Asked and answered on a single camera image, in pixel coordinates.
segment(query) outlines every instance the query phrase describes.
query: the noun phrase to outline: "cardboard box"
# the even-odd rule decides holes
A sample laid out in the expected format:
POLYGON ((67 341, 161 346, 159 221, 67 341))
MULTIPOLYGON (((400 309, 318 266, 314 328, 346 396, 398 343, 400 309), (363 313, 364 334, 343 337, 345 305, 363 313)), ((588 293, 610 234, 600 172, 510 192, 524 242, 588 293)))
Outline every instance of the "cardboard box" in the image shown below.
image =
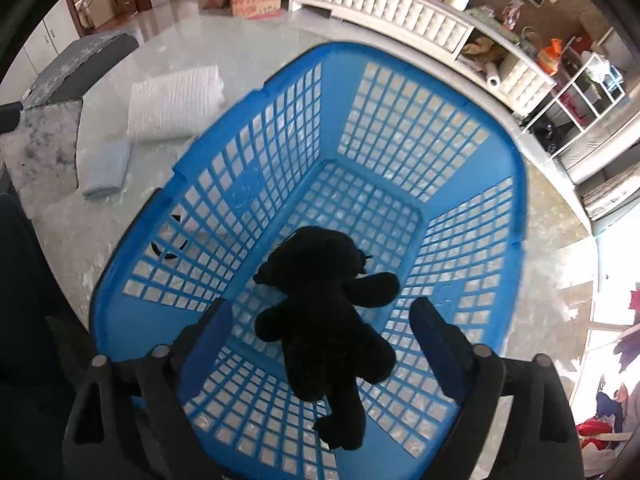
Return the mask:
POLYGON ((266 18, 280 13, 281 0, 231 0, 234 16, 240 18, 266 18))

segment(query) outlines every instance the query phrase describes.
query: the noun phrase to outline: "red cloth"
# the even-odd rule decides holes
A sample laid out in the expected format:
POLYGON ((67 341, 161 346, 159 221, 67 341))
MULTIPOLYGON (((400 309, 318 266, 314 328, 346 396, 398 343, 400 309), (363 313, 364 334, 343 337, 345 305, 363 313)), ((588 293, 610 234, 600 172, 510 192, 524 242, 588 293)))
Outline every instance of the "red cloth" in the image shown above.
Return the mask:
POLYGON ((629 303, 629 310, 640 310, 640 291, 631 291, 631 303, 629 303))
MULTIPOLYGON (((578 431, 578 434, 582 436, 589 435, 597 435, 600 433, 612 433, 613 429, 610 424, 606 422, 600 422, 597 418, 588 418, 582 424, 578 424, 575 429, 578 431)), ((598 449, 605 449, 608 442, 603 442, 602 440, 598 440, 597 438, 588 438, 582 441, 582 447, 585 447, 587 444, 592 443, 598 449)))

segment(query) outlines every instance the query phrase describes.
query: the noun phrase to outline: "white shelf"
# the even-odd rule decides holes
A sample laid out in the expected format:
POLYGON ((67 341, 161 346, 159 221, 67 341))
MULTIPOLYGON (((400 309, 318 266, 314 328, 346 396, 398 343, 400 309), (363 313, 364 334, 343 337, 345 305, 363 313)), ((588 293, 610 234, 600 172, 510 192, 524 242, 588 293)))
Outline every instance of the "white shelf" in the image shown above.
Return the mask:
POLYGON ((320 7, 332 16, 370 28, 401 41, 456 70, 525 117, 551 91, 555 82, 522 50, 496 30, 436 0, 289 0, 290 12, 302 6, 320 7), (474 29, 508 51, 502 62, 498 88, 458 61, 474 29))
POLYGON ((575 125, 574 127, 578 130, 578 135, 572 137, 568 142, 562 145, 555 153, 551 155, 551 158, 555 158, 556 156, 560 155, 562 152, 564 152, 564 150, 570 147, 574 142, 577 142, 582 137, 584 137, 596 124, 598 124, 607 114, 609 114, 609 112, 612 111, 613 108, 615 108, 615 106, 625 96, 625 91, 623 90, 622 86, 620 86, 618 83, 615 83, 615 86, 618 88, 618 91, 619 91, 619 94, 617 97, 613 97, 610 94, 609 90, 607 90, 606 86, 603 83, 599 83, 600 89, 602 90, 603 94, 606 95, 607 98, 609 99, 609 105, 607 105, 607 107, 602 112, 598 112, 596 108, 594 108, 591 102, 588 100, 587 96, 585 96, 585 94, 582 92, 580 87, 576 84, 576 81, 580 77, 580 75, 589 67, 590 64, 594 63, 597 60, 597 58, 598 58, 597 54, 591 54, 591 57, 580 67, 580 69, 575 73, 575 75, 571 79, 569 79, 568 83, 564 85, 564 87, 562 87, 562 89, 556 93, 554 98, 551 99, 551 101, 549 101, 545 105, 545 107, 543 107, 542 110, 540 110, 535 115, 535 117, 529 120, 527 125, 522 130, 523 132, 526 132, 530 127, 533 126, 533 124, 540 117, 542 117, 542 115, 546 111, 549 110, 549 108, 552 107, 553 104, 558 104, 558 106, 562 108, 562 111, 564 111, 564 113, 574 123, 575 125), (574 99, 577 99, 577 98, 582 99, 594 115, 594 120, 591 121, 591 123, 587 124, 586 126, 582 126, 579 122, 579 119, 576 118, 574 114, 570 110, 568 110, 561 101, 562 95, 566 94, 569 91, 575 91, 575 95, 573 95, 574 99))

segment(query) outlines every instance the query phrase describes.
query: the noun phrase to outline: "pile of clothes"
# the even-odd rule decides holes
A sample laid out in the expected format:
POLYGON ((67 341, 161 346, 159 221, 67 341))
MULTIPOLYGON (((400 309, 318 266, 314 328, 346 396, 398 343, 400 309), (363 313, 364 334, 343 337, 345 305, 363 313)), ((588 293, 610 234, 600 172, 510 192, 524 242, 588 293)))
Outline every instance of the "pile of clothes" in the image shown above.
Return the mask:
POLYGON ((575 427, 585 478, 600 475, 613 465, 639 422, 640 383, 630 395, 624 383, 613 399, 603 392, 596 394, 595 416, 575 427))

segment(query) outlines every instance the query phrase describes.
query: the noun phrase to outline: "gray mat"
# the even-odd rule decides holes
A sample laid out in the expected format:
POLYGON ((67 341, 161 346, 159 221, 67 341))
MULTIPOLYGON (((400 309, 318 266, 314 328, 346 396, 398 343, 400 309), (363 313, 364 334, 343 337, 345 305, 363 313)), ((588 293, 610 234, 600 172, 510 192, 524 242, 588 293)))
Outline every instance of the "gray mat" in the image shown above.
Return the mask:
POLYGON ((22 112, 18 127, 0 136, 0 153, 29 218, 78 188, 76 142, 82 101, 22 112))
POLYGON ((109 31, 71 43, 36 78, 25 108, 81 98, 102 76, 138 47, 125 32, 109 31))

